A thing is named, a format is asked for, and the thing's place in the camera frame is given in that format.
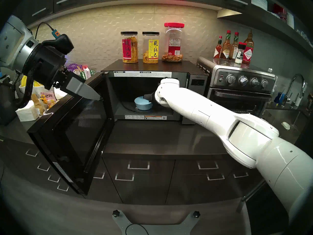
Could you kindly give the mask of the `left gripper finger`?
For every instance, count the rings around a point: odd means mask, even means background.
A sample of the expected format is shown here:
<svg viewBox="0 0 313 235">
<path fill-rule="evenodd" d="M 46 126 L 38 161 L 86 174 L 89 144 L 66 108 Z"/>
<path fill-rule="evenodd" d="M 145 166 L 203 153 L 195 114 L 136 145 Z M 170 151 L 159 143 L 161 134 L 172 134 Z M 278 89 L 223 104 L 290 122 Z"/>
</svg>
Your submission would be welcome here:
<svg viewBox="0 0 313 235">
<path fill-rule="evenodd" d="M 92 87 L 75 77 L 71 77 L 65 89 L 89 100 L 101 100 L 101 96 Z"/>
</svg>

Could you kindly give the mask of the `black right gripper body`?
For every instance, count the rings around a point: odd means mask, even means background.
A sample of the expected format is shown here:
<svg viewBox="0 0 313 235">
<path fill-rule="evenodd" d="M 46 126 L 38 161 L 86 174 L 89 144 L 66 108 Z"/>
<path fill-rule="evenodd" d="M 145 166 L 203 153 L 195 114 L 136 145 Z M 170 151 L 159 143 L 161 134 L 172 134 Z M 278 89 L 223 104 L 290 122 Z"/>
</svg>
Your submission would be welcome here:
<svg viewBox="0 0 313 235">
<path fill-rule="evenodd" d="M 155 99 L 155 92 L 153 92 L 151 94 L 145 94 L 144 99 L 148 100 L 152 105 L 158 104 L 158 102 Z"/>
</svg>

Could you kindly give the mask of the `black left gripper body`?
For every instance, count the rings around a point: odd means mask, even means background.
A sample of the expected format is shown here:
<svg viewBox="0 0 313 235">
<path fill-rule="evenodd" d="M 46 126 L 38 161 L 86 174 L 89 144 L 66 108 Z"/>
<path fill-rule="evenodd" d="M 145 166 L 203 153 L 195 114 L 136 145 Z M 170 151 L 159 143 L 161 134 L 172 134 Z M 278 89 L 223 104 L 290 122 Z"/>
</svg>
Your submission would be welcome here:
<svg viewBox="0 0 313 235">
<path fill-rule="evenodd" d="M 46 89 L 52 86 L 60 89 L 71 89 L 74 74 L 64 66 L 65 55 L 73 50 L 73 45 L 33 45 L 23 47 L 26 59 L 23 63 L 23 74 L 27 76 L 25 89 L 33 89 L 34 81 Z"/>
</svg>

